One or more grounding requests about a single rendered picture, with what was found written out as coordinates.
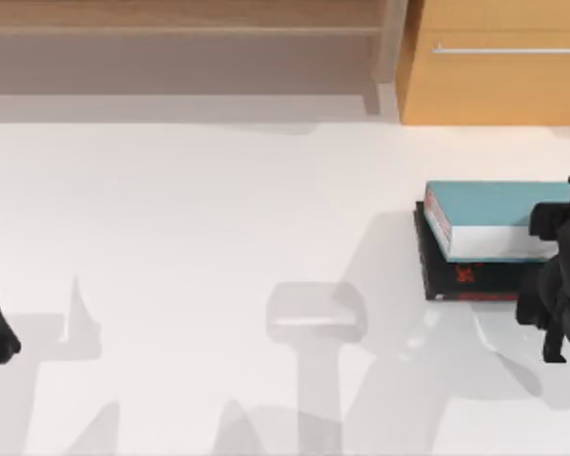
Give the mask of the light wooden cupboard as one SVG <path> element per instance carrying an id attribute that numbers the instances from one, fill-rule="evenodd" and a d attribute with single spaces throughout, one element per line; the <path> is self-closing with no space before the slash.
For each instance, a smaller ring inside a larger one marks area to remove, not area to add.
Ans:
<path id="1" fill-rule="evenodd" d="M 570 125 L 570 0 L 409 0 L 405 125 Z"/>

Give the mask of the black book with red print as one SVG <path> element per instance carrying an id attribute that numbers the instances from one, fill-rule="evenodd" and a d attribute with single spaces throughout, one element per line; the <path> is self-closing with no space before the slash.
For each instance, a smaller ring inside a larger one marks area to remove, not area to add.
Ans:
<path id="1" fill-rule="evenodd" d="M 540 262 L 448 262 L 424 215 L 424 204 L 413 211 L 418 253 L 428 301 L 514 301 Z"/>

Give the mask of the wooden drawer front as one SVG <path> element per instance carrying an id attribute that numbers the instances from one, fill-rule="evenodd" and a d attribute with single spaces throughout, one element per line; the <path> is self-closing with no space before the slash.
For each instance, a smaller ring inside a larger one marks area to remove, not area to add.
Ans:
<path id="1" fill-rule="evenodd" d="M 444 48 L 570 48 L 570 32 L 424 32 L 401 121 L 408 125 L 570 125 L 570 55 L 443 55 Z"/>

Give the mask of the open wooden shelf unit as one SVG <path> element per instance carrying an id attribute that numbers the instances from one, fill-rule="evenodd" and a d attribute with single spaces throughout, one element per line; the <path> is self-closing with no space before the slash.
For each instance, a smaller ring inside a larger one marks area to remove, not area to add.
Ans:
<path id="1" fill-rule="evenodd" d="M 408 4 L 0 0 L 0 96 L 355 96 L 375 112 Z"/>

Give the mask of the teal book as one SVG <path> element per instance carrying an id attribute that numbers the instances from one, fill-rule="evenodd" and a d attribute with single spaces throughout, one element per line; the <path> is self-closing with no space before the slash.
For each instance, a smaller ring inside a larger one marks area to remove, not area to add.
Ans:
<path id="1" fill-rule="evenodd" d="M 569 200 L 565 181 L 429 180 L 424 215 L 448 262 L 542 262 L 557 246 L 529 234 L 531 211 Z"/>

